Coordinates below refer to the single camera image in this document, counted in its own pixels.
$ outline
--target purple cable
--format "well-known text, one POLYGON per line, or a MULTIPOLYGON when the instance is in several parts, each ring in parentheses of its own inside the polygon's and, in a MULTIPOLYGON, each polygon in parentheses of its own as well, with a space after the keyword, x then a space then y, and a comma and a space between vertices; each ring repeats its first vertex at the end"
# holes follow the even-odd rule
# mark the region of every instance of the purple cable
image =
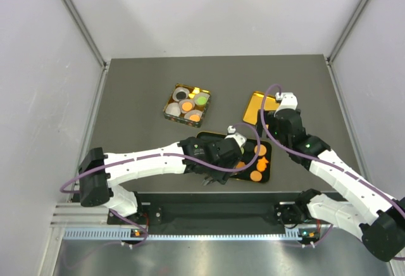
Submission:
MULTIPOLYGON (((258 143, 258 149, 259 149, 260 148, 260 136, 259 136, 258 132, 256 131, 256 129, 252 125, 242 123, 242 122, 234 125, 234 127, 238 127, 238 126, 249 127, 254 132, 254 136, 256 137, 256 141, 258 143)), ((187 156, 185 154, 165 153, 165 154, 163 154, 163 156, 181 157, 181 158, 184 158, 184 159, 188 159, 188 160, 197 162, 198 164, 204 165, 204 166, 212 168, 214 170, 219 170, 221 172, 227 172, 227 173, 235 173, 235 172, 241 172, 243 170, 247 170, 251 165, 253 165, 253 163, 256 161, 256 159, 259 156, 259 150, 256 151, 256 154, 254 155, 253 159, 247 165, 245 165, 243 167, 240 167, 240 168, 223 168, 223 167, 220 167, 220 166, 209 164, 209 163, 207 163, 207 162, 205 162, 203 160, 197 159, 195 157, 187 156)))
POLYGON ((319 243, 321 243, 322 240, 324 240, 326 237, 329 236, 329 234, 332 232, 333 224, 329 226, 325 234, 319 239, 318 241, 314 242, 314 245, 317 246, 319 243))
MULTIPOLYGON (((115 216, 117 216, 119 219, 136 226, 137 228, 141 229, 144 233, 145 236, 143 238, 143 240, 141 240, 140 242, 138 242, 137 244, 133 244, 132 246, 134 247, 138 247, 143 245, 146 242, 146 239, 148 238, 149 234, 147 233, 147 229, 145 229, 143 226, 139 225, 138 223, 135 223, 131 220, 129 220, 128 218, 122 217, 120 214, 118 214, 115 210, 110 210, 110 212, 112 212, 112 214, 114 214, 115 216)), ((74 265, 68 265, 66 262, 66 252, 65 249, 63 250, 63 255, 62 255, 62 259, 63 259, 63 265, 68 269, 68 270, 74 270, 76 269, 79 265, 81 265, 87 258, 89 258, 91 255, 93 255, 95 252, 99 251, 100 249, 102 249, 105 246, 110 246, 112 244, 121 244, 121 241, 109 241, 107 243, 104 243, 96 248, 94 248, 92 251, 88 252, 85 256, 83 256, 82 259, 80 259, 78 262, 76 262, 74 265)))
POLYGON ((86 170, 84 173, 81 173, 79 176, 74 177, 73 179, 70 179, 68 182, 63 184, 61 188, 59 189, 59 192, 62 192, 64 194, 76 194, 79 193, 79 191, 67 191, 65 188, 68 187, 70 184, 74 183, 74 181, 80 180, 81 178, 84 178, 88 175, 91 175, 92 173, 98 172, 99 170, 104 170, 108 167, 116 166, 116 165, 121 165, 121 164, 126 164, 128 162, 133 162, 135 161, 134 159, 127 159, 127 160, 122 160, 114 163, 110 163, 107 165, 101 165, 97 166, 95 168, 92 168, 91 170, 86 170))
POLYGON ((160 157, 160 154, 147 154, 146 156, 137 157, 137 161, 160 157))
MULTIPOLYGON (((357 180, 357 176, 353 175, 351 172, 345 172, 343 168, 334 165, 332 163, 329 163, 328 161, 324 161, 321 160, 319 158, 313 157, 313 156, 309 156, 307 154, 302 154, 299 153, 297 151, 294 151, 292 149, 289 149, 285 146, 283 146, 281 143, 279 143, 269 132, 269 130, 266 127, 266 122, 265 122, 265 101, 267 96, 270 94, 270 92, 274 89, 274 88, 278 88, 278 92, 281 93, 282 92, 282 88, 280 84, 273 84, 271 85, 267 91, 265 92, 265 95, 263 96, 263 100, 261 102, 261 107, 260 107, 260 120, 261 120, 261 124, 263 125, 263 129, 265 130, 267 136, 270 138, 271 141, 273 141, 274 144, 276 144, 278 147, 280 147, 281 149, 283 149, 284 151, 290 153, 290 154, 294 154, 296 156, 305 158, 305 159, 309 159, 309 160, 313 160, 316 162, 320 162, 323 163, 325 165, 328 165, 330 167, 336 168, 337 170, 341 171, 342 173, 345 173, 346 175, 350 176, 352 179, 357 180)), ((365 187, 369 188, 370 190, 372 190, 373 192, 375 192, 376 194, 378 194, 379 196, 381 196, 382 198, 384 198, 384 200, 386 200, 389 204, 391 204, 400 214, 401 216, 405 219, 405 212, 401 209, 401 207, 396 204, 395 202, 393 202, 392 199, 390 199, 389 197, 387 197, 382 191, 380 191, 379 189, 377 189, 376 187, 372 186, 371 184, 369 184, 367 181, 364 181, 363 179, 360 179, 359 182, 361 184, 363 184, 365 187)), ((395 257, 395 260, 402 260, 405 261, 405 257, 395 257)))

